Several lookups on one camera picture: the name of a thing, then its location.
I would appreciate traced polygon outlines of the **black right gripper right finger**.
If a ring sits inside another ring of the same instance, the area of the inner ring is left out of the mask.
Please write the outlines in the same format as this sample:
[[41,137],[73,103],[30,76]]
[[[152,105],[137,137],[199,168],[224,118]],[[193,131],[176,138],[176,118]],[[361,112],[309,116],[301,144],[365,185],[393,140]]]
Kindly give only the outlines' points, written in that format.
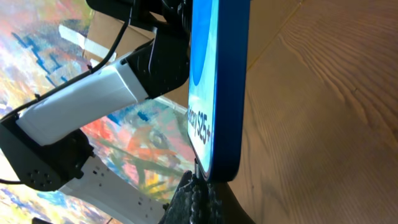
[[200,224],[255,224],[244,211],[227,182],[199,182],[200,201],[198,222]]

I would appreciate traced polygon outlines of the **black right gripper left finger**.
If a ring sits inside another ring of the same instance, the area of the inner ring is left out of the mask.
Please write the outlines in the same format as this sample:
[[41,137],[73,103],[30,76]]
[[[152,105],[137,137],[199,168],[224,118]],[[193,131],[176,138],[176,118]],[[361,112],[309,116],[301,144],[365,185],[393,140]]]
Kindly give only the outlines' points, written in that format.
[[177,185],[177,189],[158,224],[189,224],[192,215],[193,173],[186,171]]

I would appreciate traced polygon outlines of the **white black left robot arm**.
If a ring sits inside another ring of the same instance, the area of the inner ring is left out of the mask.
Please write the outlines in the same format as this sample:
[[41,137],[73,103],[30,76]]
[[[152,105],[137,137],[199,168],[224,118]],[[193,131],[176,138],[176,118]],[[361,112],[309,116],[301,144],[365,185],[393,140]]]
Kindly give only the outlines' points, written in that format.
[[89,7],[155,34],[115,61],[88,71],[1,119],[1,150],[32,189],[59,190],[123,223],[157,223],[166,206],[146,197],[94,154],[82,127],[182,86],[189,76],[190,0],[91,0]]

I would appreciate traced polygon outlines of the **blue Galaxy smartphone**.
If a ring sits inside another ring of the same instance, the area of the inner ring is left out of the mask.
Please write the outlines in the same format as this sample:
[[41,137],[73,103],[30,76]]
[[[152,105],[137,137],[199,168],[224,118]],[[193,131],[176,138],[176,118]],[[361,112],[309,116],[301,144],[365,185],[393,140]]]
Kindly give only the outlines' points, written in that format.
[[229,182],[239,169],[250,4],[193,2],[187,133],[207,182]]

